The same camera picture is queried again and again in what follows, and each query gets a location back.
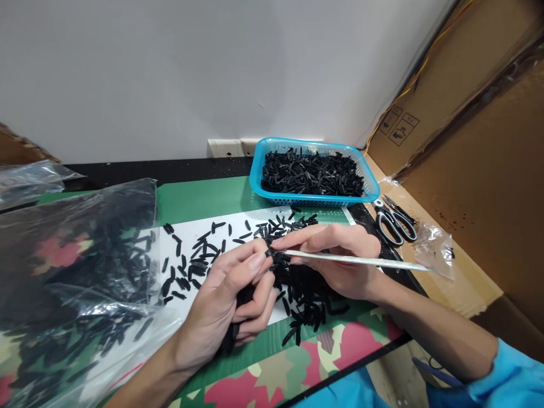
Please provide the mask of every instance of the electrical outlet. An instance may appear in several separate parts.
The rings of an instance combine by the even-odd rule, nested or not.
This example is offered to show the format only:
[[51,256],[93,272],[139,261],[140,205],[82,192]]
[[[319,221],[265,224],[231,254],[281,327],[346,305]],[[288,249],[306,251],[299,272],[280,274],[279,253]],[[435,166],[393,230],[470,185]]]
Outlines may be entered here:
[[[242,151],[243,151],[241,156],[254,157],[255,148],[257,147],[257,143],[260,140],[261,139],[240,139],[240,141],[242,142]],[[299,140],[307,140],[308,142],[322,142],[323,141],[323,139],[318,139],[318,138],[299,139]]]
[[240,139],[242,142],[242,151],[246,157],[255,156],[255,148],[260,139]]
[[234,139],[208,139],[211,153],[215,158],[242,157],[242,142]]

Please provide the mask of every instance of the yellow cable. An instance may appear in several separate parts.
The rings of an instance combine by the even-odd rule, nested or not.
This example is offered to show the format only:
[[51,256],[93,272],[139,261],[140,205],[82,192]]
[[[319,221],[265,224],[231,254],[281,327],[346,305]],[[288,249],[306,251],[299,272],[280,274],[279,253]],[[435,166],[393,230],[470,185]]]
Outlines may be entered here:
[[372,133],[370,134],[370,136],[368,137],[367,139],[367,145],[366,145],[366,148],[364,150],[364,153],[363,153],[363,156],[366,156],[367,153],[368,153],[368,149],[370,148],[370,142],[372,141],[372,138],[374,137],[374,135],[376,134],[376,132],[378,131],[378,128],[380,127],[380,124],[381,124],[381,121],[382,119],[384,118],[384,116],[391,110],[391,108],[395,105],[395,103],[397,103],[399,101],[400,98],[402,98],[403,96],[405,96],[408,92],[410,92],[410,90],[412,89],[412,86],[417,82],[417,80],[419,79],[419,76],[421,75],[421,72],[423,71],[423,69],[425,68],[425,65],[427,65],[427,62],[429,61],[429,58],[431,56],[431,51],[432,49],[435,47],[435,45],[442,39],[442,37],[444,37],[444,35],[449,31],[449,29],[452,27],[452,25],[457,21],[457,19],[459,17],[461,17],[461,15],[469,8],[469,6],[474,2],[474,0],[469,0],[467,2],[467,4],[465,4],[463,6],[463,8],[459,11],[459,13],[455,16],[455,18],[446,26],[446,28],[444,28],[444,30],[442,31],[441,34],[438,35],[438,37],[435,39],[435,41],[433,41],[433,43],[431,44],[431,46],[429,47],[429,51],[427,51],[427,55],[425,57],[425,60],[423,61],[423,64],[421,65],[421,68],[419,69],[419,71],[415,74],[414,76],[414,79],[412,80],[412,82],[406,87],[406,90],[403,91],[403,93],[401,93],[399,96],[397,96],[397,98],[391,103],[391,105],[389,105],[389,107],[384,111],[384,113],[382,113],[380,115],[380,118],[378,119],[378,122],[376,124],[376,127],[374,128],[374,131],[372,131]]

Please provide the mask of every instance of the small plastic bag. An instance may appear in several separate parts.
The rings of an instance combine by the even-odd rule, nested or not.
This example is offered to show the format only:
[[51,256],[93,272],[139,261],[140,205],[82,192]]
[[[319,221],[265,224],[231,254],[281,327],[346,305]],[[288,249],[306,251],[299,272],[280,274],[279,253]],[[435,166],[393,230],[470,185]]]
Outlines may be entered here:
[[42,160],[0,167],[0,210],[36,201],[44,193],[64,190],[62,180],[84,177],[62,164]]
[[0,215],[0,401],[87,405],[181,324],[163,312],[156,225],[150,179]]
[[453,280],[452,236],[442,228],[431,224],[420,224],[418,240],[414,244],[417,263]]

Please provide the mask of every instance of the white tool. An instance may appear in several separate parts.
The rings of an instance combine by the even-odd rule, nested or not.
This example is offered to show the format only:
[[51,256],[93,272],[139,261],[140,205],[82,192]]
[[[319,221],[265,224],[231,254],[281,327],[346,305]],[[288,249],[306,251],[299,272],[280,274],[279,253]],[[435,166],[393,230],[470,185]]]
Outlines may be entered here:
[[295,250],[285,250],[283,251],[285,255],[299,256],[304,258],[315,258],[323,259],[327,261],[338,261],[338,262],[348,262],[350,264],[363,264],[363,265],[376,265],[376,266],[385,266],[398,269],[411,269],[411,270],[420,270],[424,272],[434,272],[432,269],[428,269],[422,265],[411,262],[401,262],[401,261],[390,261],[377,258],[359,258],[359,257],[350,257],[343,255],[332,255],[325,253],[306,253]]

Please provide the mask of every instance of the plastic basket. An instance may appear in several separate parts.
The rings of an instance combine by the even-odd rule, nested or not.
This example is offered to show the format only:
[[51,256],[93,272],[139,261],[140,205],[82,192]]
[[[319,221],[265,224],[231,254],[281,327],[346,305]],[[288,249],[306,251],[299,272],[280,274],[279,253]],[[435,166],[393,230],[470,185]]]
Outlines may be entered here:
[[[314,195],[271,193],[261,188],[262,167],[265,164],[265,155],[270,152],[286,152],[290,148],[300,150],[304,154],[334,155],[336,152],[350,156],[357,164],[357,174],[364,177],[361,197],[344,197],[341,195]],[[372,202],[379,198],[380,187],[370,171],[361,152],[351,146],[336,143],[308,142],[294,139],[266,138],[257,143],[255,157],[249,174],[249,185],[261,197],[265,197],[276,205],[306,205],[320,207],[350,207],[353,204]]]

